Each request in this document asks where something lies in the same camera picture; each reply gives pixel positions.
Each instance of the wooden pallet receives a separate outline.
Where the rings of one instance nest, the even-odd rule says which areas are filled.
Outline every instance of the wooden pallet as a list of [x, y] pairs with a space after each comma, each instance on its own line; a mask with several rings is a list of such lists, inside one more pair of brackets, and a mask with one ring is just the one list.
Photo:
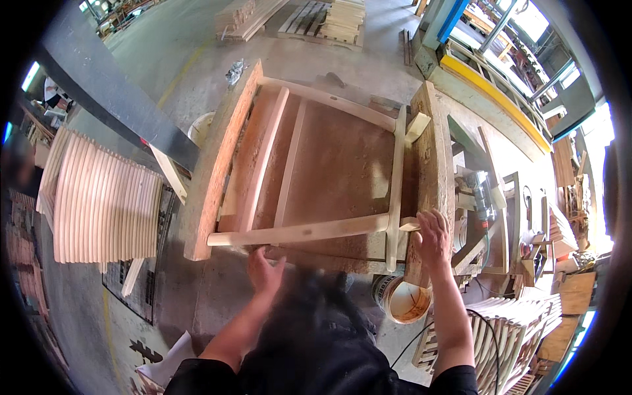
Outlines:
[[360, 34], [354, 42], [338, 40], [335, 37], [322, 35], [320, 28], [325, 23], [327, 9], [331, 3], [322, 1], [308, 1], [303, 6], [298, 6], [292, 15], [281, 25], [277, 32], [280, 39], [297, 39], [327, 46], [341, 46], [352, 51], [362, 52], [364, 43], [364, 24], [360, 27]]

